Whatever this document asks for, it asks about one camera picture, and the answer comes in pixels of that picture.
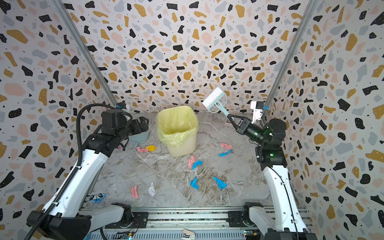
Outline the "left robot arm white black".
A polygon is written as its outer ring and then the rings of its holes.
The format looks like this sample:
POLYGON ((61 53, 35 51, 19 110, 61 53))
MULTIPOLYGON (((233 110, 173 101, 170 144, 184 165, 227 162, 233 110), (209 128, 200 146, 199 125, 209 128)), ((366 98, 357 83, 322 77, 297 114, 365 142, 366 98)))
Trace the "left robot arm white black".
POLYGON ((136 224, 130 205, 113 203, 108 207, 83 210, 82 206, 97 181, 102 167, 118 147, 126 149, 134 135, 149 130, 149 120, 145 117, 134 119, 121 104, 115 107, 100 104, 106 108, 102 112, 102 123, 82 141, 81 120, 86 110, 96 107, 90 104, 79 110, 76 118, 78 159, 70 173, 54 196, 42 210, 32 211, 27 218, 30 227, 25 238, 31 239, 35 232, 53 240, 82 240, 89 233, 100 231, 110 224, 130 226, 136 224))

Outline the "cream trash bin yellow bag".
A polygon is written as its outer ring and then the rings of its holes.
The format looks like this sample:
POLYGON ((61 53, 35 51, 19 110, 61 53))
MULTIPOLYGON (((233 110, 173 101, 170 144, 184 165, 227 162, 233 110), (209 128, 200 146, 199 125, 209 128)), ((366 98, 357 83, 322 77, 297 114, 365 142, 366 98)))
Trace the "cream trash bin yellow bag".
POLYGON ((198 118, 188 106, 160 111, 156 116, 157 135, 173 157, 182 157, 196 150, 198 118))

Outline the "teal hand brush white bristles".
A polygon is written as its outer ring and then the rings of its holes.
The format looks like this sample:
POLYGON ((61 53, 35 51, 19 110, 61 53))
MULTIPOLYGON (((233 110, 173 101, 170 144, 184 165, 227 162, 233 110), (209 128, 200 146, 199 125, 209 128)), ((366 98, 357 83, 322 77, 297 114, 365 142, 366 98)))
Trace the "teal hand brush white bristles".
POLYGON ((203 105, 206 107, 209 113, 222 112, 226 117, 228 117, 229 112, 225 108, 227 101, 227 94, 219 87, 217 87, 210 93, 209 96, 204 99, 203 105))

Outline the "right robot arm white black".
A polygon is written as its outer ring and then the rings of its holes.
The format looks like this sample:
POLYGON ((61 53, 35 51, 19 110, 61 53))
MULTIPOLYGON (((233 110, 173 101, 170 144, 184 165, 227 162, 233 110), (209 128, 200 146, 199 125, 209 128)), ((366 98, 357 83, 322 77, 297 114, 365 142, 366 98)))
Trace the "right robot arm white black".
POLYGON ((282 149, 286 124, 280 119, 270 120, 264 128, 243 116, 228 115, 228 120, 240 135, 257 144, 256 160, 270 188, 275 219, 259 206, 246 206, 243 216, 256 225, 262 240, 315 240, 304 223, 290 185, 287 161, 282 149))

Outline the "teal plastic dustpan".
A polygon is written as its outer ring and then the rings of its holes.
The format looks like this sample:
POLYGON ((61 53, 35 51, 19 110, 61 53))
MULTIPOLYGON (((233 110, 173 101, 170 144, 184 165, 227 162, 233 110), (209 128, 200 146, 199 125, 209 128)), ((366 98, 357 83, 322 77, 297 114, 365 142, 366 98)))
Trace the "teal plastic dustpan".
POLYGON ((140 134, 137 134, 137 135, 132 135, 129 137, 129 140, 130 142, 134 142, 134 143, 145 143, 148 139, 148 136, 149 136, 149 132, 143 132, 143 133, 140 133, 140 134))

